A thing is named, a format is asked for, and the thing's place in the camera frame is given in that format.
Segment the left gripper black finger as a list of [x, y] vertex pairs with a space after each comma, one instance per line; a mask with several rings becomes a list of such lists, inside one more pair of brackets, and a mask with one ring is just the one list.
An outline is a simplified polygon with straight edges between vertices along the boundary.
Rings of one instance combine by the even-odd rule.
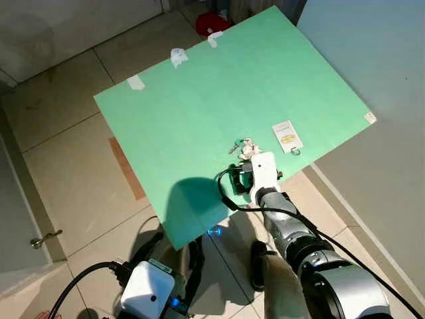
[[189, 277], [187, 279], [187, 301], [192, 302], [203, 279], [205, 256], [203, 252], [203, 238], [198, 237], [188, 244], [189, 248]]
[[151, 258], [153, 250], [162, 241], [165, 234], [163, 231], [158, 231], [153, 234], [146, 242], [139, 246], [136, 252], [133, 253], [129, 261], [130, 267], [136, 267], [142, 261], [148, 261]]

